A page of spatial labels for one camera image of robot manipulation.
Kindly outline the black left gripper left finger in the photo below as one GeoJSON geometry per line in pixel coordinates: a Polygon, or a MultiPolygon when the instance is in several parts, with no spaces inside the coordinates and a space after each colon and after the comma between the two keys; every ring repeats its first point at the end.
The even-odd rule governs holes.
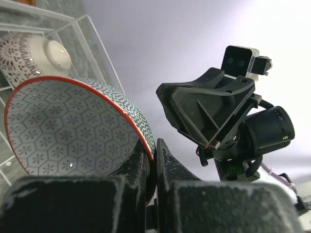
{"type": "Polygon", "coordinates": [[[137,142],[112,173],[27,176],[6,192],[3,233],[143,233],[146,230],[147,155],[137,142]]]}

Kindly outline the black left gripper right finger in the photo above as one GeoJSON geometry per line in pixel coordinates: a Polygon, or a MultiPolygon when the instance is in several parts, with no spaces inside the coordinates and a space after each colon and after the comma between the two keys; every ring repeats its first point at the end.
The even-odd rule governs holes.
{"type": "Polygon", "coordinates": [[[288,195],[267,183],[205,182],[156,145],[160,233],[301,233],[288,195]]]}

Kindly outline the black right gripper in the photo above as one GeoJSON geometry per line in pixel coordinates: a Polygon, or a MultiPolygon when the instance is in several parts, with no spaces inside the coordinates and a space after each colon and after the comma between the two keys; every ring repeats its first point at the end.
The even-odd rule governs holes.
{"type": "Polygon", "coordinates": [[[191,84],[163,83],[156,94],[170,124],[215,158],[257,157],[289,145],[295,132],[287,112],[254,94],[254,82],[211,67],[191,84]]]}

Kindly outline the blue dotted bowl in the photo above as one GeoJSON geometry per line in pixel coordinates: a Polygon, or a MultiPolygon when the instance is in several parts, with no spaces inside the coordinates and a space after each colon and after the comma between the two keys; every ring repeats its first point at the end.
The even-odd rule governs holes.
{"type": "Polygon", "coordinates": [[[42,76],[19,84],[4,110],[10,147],[31,176],[102,176],[121,165],[137,143],[150,170],[155,140],[126,95],[87,78],[42,76]]]}

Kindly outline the white wire dish rack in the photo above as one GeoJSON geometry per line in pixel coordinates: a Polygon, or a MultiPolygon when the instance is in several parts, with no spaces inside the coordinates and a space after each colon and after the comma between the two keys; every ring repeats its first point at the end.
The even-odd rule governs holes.
{"type": "MultiPolygon", "coordinates": [[[[96,36],[95,31],[90,23],[90,19],[84,17],[86,13],[82,10],[82,6],[78,6],[78,2],[73,0],[67,2],[66,0],[37,0],[39,9],[51,10],[55,13],[61,13],[63,15],[71,16],[74,19],[82,17],[77,23],[71,21],[74,19],[68,19],[67,21],[59,18],[52,18],[48,16],[41,16],[38,13],[26,13],[26,7],[23,6],[22,10],[17,10],[17,6],[13,9],[0,7],[0,22],[15,24],[18,26],[25,26],[26,28],[37,27],[58,30],[56,33],[49,35],[49,39],[60,39],[68,50],[71,58],[73,59],[73,67],[70,69],[70,75],[74,77],[84,78],[97,78],[95,75],[90,61],[84,51],[84,47],[88,46],[92,56],[97,62],[99,70],[108,84],[117,86],[119,81],[118,76],[115,77],[113,69],[108,65],[108,58],[100,45],[100,37],[96,36]]],[[[24,176],[26,172],[17,162],[12,150],[9,148],[9,144],[6,142],[4,128],[4,104],[7,102],[9,94],[12,89],[6,89],[0,91],[0,192],[4,192],[12,185],[18,178],[24,176]]]]}

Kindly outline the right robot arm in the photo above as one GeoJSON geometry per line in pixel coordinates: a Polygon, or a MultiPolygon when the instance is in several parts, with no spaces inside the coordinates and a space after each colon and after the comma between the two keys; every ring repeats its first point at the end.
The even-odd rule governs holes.
{"type": "Polygon", "coordinates": [[[255,94],[244,76],[210,68],[194,81],[163,83],[156,94],[169,123],[197,145],[201,165],[214,160],[221,181],[258,180],[263,156],[295,137],[286,111],[255,94]]]}

